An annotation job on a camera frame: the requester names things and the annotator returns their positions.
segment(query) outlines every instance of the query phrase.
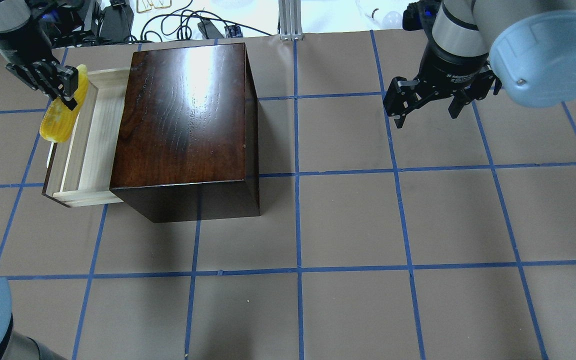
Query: wooden drawer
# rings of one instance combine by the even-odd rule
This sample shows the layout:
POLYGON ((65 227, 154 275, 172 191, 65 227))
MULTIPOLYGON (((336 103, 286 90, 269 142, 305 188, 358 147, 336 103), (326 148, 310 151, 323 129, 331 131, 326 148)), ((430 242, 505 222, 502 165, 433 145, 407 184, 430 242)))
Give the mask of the wooden drawer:
POLYGON ((53 145, 42 194, 67 207, 121 203, 110 192, 130 68, 90 71, 70 139, 53 145))

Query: cable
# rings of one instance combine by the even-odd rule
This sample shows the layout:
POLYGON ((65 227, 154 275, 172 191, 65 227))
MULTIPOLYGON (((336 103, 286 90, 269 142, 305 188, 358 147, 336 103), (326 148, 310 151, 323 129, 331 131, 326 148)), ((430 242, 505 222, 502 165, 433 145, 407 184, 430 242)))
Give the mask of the cable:
POLYGON ((184 7, 181 7, 181 9, 176 9, 173 12, 169 13, 169 14, 158 14, 156 16, 153 16, 151 18, 148 19, 148 21, 146 21, 146 23, 144 23, 143 27, 141 28, 141 33, 139 35, 140 40, 144 40, 144 32, 146 32, 146 27, 148 27, 148 24, 151 23, 151 21, 153 21, 154 19, 158 19, 158 18, 168 18, 169 16, 173 15, 174 13, 187 9, 190 5, 192 5, 193 0, 190 0, 190 2, 188 2, 187 5, 185 5, 184 7))
POLYGON ((160 35, 157 31, 153 31, 153 30, 147 30, 146 32, 144 32, 144 34, 143 34, 144 38, 147 38, 149 33, 153 33, 153 34, 157 35, 160 43, 164 42, 164 40, 162 39, 162 35, 160 35))
POLYGON ((202 20, 211 20, 211 21, 220 21, 226 27, 228 27, 229 24, 232 24, 232 25, 237 25, 237 26, 242 27, 242 28, 253 30, 254 32, 258 32, 260 34, 272 36, 272 34, 270 34, 269 32, 265 32, 263 30, 260 30, 260 29, 254 28, 254 27, 244 25, 242 23, 238 23, 238 22, 234 22, 234 21, 230 21, 230 20, 225 20, 225 19, 221 18, 221 16, 219 16, 215 13, 212 13, 210 11, 205 11, 205 10, 193 11, 193 10, 190 10, 188 8, 192 5, 192 3, 193 3, 193 0, 190 0, 190 2, 188 2, 188 4, 186 4, 184 7, 176 9, 176 10, 172 11, 171 13, 158 14, 158 15, 153 16, 150 19, 148 19, 148 21, 146 21, 143 28, 141 29, 139 39, 141 41, 146 41, 147 34, 149 34, 149 33, 157 34, 157 36, 160 39, 163 39, 162 35, 160 35, 155 30, 146 31, 146 27, 148 27, 148 25, 153 20, 161 19, 161 18, 162 19, 161 19, 161 22, 159 24, 160 33, 166 37, 174 35, 177 40, 190 40, 190 38, 192 38, 193 31, 192 31, 192 28, 190 26, 190 19, 191 18, 202 19, 202 20), (208 15, 213 16, 213 17, 202 16, 202 14, 208 14, 208 15), (166 32, 164 30, 164 22, 166 20, 168 20, 169 18, 179 18, 179 26, 176 27, 176 29, 172 30, 172 32, 166 32))
POLYGON ((121 12, 123 13, 123 18, 126 20, 126 31, 128 31, 128 36, 126 36, 126 38, 134 37, 130 26, 130 21, 128 21, 128 14, 126 13, 126 9, 124 8, 124 5, 119 5, 119 7, 121 8, 121 12))

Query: box top surface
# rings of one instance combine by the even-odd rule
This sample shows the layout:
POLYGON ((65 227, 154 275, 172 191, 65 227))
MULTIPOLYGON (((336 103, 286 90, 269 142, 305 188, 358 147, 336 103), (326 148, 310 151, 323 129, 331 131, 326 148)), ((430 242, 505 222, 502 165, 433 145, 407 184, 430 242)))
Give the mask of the box top surface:
POLYGON ((243 44, 135 52, 110 188, 245 178, 243 44))

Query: metal frame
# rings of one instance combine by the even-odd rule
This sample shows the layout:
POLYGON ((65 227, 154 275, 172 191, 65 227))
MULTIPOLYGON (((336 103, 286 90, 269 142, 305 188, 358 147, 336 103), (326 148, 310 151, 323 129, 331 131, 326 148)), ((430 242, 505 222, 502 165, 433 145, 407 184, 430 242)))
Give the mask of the metal frame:
POLYGON ((279 38, 284 41, 304 38, 302 0, 279 0, 279 38))

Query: wood grain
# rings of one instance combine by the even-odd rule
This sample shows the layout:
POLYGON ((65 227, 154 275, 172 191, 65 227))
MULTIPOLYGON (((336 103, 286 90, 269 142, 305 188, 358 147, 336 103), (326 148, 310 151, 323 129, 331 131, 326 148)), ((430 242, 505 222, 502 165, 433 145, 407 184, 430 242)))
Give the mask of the wood grain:
POLYGON ((154 223, 259 215, 257 104, 242 43, 135 52, 110 191, 154 223))
POLYGON ((245 57, 236 45, 136 52, 110 187, 244 180, 245 57))

